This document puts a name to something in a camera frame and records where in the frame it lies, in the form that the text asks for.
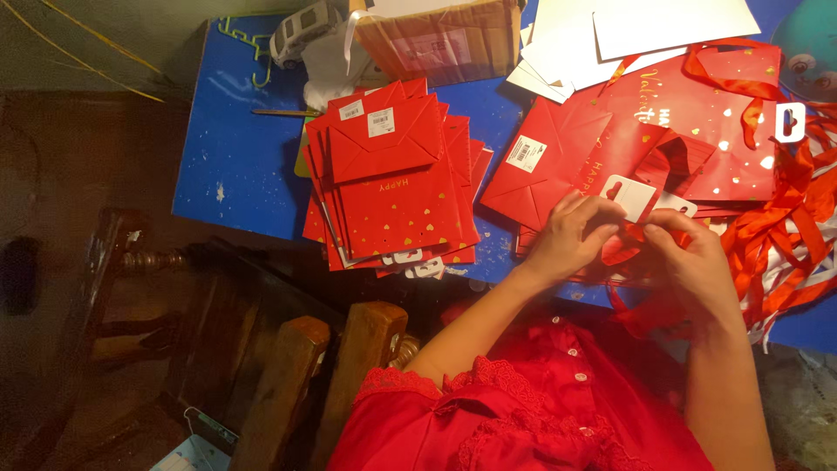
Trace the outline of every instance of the stack of gift bags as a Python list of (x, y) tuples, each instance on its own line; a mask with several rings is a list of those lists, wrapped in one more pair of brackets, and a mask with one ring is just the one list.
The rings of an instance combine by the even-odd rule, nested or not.
[(571, 190), (600, 195), (629, 215), (600, 263), (575, 279), (647, 286), (657, 261), (643, 253), (635, 223), (651, 210), (672, 208), (710, 225), (770, 200), (776, 101), (745, 85), (776, 90), (781, 52), (751, 46), (721, 52), (696, 45), (575, 91), (561, 105), (537, 97), (480, 199), (518, 224), (512, 250), (526, 256)]
[(418, 79), (333, 100), (306, 124), (303, 236), (323, 244), (330, 270), (439, 278), (475, 261), (473, 203), (492, 152), (469, 120)]

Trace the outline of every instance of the white toy car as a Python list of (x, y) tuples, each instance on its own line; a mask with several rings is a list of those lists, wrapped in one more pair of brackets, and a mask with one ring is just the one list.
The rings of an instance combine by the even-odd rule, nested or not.
[(326, 0), (285, 18), (270, 38), (270, 56), (280, 69), (293, 69), (302, 51), (314, 39), (332, 34), (343, 22), (340, 12)]

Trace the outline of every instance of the blue painted tabletop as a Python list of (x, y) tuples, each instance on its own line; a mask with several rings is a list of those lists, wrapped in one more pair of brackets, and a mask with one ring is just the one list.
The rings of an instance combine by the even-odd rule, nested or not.
[[(752, 38), (769, 42), (782, 18), (800, 1), (748, 0), (762, 30)], [(530, 0), (521, 24), (534, 22), (536, 10), (537, 0)], [(272, 34), (284, 17), (231, 18), (229, 25), (224, 19), (210, 21), (172, 206), (174, 215), (301, 240), (311, 191), (311, 181), (293, 171), (302, 119), (251, 112), (255, 108), (305, 109), (304, 66), (294, 70), (273, 66), (270, 82), (263, 88), (254, 86), (255, 81), (264, 79), (268, 56), (254, 59), (254, 44), (264, 50), (267, 39), (253, 41), (252, 37)], [(451, 114), (470, 116), (471, 137), (484, 141), (495, 151), (487, 173), (493, 174), (530, 107), (533, 94), (506, 83), (505, 77), (440, 86), (431, 91), (438, 94), (440, 101), (450, 104)], [(452, 268), (468, 278), (499, 282), (516, 264), (511, 250), (515, 225), (481, 204), (475, 205), (475, 223), (483, 236), (477, 246), (477, 262)], [(646, 293), (619, 288), (628, 305), (637, 303)], [(568, 282), (562, 285), (558, 296), (610, 307), (607, 290), (601, 285)], [(785, 318), (777, 321), (771, 340), (782, 342), (788, 322)], [(835, 351), (837, 345), (830, 348)]]

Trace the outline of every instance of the cartoon eye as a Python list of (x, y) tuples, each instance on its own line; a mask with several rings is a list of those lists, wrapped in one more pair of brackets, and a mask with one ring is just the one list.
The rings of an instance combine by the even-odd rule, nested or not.
[(811, 54), (796, 54), (788, 61), (788, 68), (797, 74), (817, 66), (817, 60)]
[(828, 72), (819, 74), (819, 78), (814, 80), (814, 84), (822, 90), (837, 89), (837, 72), (829, 70)]

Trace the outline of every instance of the lace trim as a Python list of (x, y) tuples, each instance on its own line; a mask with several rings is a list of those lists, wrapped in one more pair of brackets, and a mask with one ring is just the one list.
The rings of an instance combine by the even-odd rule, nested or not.
[(484, 356), (474, 358), (471, 371), (459, 373), (453, 380), (445, 375), (442, 380), (442, 392), (449, 394), (467, 385), (488, 385), (504, 391), (516, 398), (527, 409), (540, 411), (544, 396), (534, 391), (525, 376), (515, 371), (508, 361), (491, 361)]
[(415, 371), (403, 373), (395, 368), (373, 368), (367, 373), (367, 377), (361, 383), (361, 389), (357, 392), (352, 406), (365, 399), (367, 396), (378, 392), (418, 392), (422, 396), (438, 400), (442, 395), (436, 385), (427, 378), (422, 378)]
[(580, 427), (575, 417), (566, 417), (560, 421), (554, 417), (542, 419), (526, 409), (517, 409), (506, 418), (481, 423), (474, 434), (460, 444), (460, 469), (470, 469), (471, 462), (493, 437), (511, 432), (529, 432), (535, 436), (561, 437), (583, 447), (599, 448), (593, 464), (602, 471), (653, 471), (645, 461), (627, 454), (614, 438), (614, 430), (607, 419), (596, 417), (596, 420), (595, 427)]

